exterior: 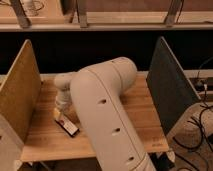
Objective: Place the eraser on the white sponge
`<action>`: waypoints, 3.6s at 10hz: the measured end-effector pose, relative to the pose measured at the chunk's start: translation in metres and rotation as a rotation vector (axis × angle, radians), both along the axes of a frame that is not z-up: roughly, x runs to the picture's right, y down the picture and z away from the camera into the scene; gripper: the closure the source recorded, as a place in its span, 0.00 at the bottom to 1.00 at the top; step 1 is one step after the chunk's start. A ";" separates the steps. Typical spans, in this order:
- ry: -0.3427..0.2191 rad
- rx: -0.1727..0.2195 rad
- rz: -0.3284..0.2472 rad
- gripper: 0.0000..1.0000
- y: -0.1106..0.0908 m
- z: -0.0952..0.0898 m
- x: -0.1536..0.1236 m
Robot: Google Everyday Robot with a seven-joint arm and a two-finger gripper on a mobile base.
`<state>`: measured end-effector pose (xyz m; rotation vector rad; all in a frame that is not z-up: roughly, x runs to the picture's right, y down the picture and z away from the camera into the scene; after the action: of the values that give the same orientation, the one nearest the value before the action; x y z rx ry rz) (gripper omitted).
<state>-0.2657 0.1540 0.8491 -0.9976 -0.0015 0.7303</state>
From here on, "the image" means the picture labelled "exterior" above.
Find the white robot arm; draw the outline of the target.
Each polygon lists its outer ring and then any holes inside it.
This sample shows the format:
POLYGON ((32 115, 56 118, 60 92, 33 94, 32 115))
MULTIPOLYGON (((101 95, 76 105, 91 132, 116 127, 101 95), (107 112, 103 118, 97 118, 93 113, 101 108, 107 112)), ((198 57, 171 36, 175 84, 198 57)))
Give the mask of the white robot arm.
POLYGON ((120 100, 136 75, 134 62, 119 57, 54 79, 55 117, 75 109, 103 171, 156 171, 120 100))

